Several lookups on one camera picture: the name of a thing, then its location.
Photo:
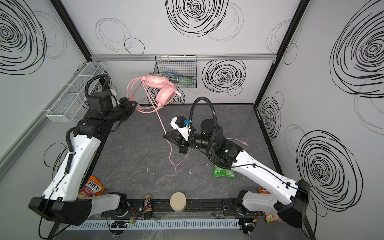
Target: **mesh basket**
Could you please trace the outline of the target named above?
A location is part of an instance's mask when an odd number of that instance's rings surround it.
[[[86,100],[84,94],[85,84],[91,77],[104,72],[105,66],[102,62],[87,63],[87,66],[69,84],[46,116],[52,122],[71,122]],[[99,80],[93,81],[89,86],[89,93],[94,92],[99,85]]]
[[[188,58],[188,60],[169,61],[166,56],[156,56],[156,64],[153,73],[168,77],[169,81],[177,87],[196,88],[196,56],[193,57],[195,59],[192,61],[190,58]]]

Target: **green packet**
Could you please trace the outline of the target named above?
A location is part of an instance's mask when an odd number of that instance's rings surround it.
[[[232,169],[226,170],[215,166],[214,177],[235,177],[235,171]]]

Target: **pink headset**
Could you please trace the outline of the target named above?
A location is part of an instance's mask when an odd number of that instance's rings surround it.
[[[133,90],[133,86],[135,85],[135,83],[138,80],[141,80],[141,83],[144,87],[144,90],[148,96],[149,102],[152,104],[152,107],[145,107],[145,108],[138,107],[138,108],[136,108],[136,110],[138,110],[141,113],[153,113],[153,112],[159,110],[160,108],[164,107],[168,103],[170,103],[172,101],[172,99],[175,97],[175,94],[181,96],[181,93],[179,93],[176,90],[175,85],[173,85],[173,83],[171,83],[167,77],[147,75],[147,76],[143,76],[141,78],[135,78],[132,81],[130,81],[130,83],[127,86],[127,98],[128,98],[128,100],[135,101],[135,97],[134,97],[135,92],[139,88],[140,85],[137,86],[137,88],[133,91],[133,93],[132,93],[132,90]],[[132,82],[133,82],[133,84],[131,86],[131,91],[130,91],[130,94],[128,94],[129,86],[131,85]],[[148,87],[161,88],[161,90],[156,94],[156,99],[153,98]],[[149,108],[154,108],[154,110],[143,111],[143,109],[149,109]]]

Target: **white wire basket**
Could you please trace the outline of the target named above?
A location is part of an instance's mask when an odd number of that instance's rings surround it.
[[[89,62],[80,74],[69,84],[65,92],[48,111],[46,116],[52,122],[71,122],[86,101],[84,88],[87,81],[105,72],[102,62]],[[89,86],[89,93],[99,86],[99,80],[95,80]]]

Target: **beige round container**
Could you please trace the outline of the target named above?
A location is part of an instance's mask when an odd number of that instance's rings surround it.
[[[175,192],[170,197],[170,206],[175,212],[182,212],[187,207],[187,198],[181,192]]]

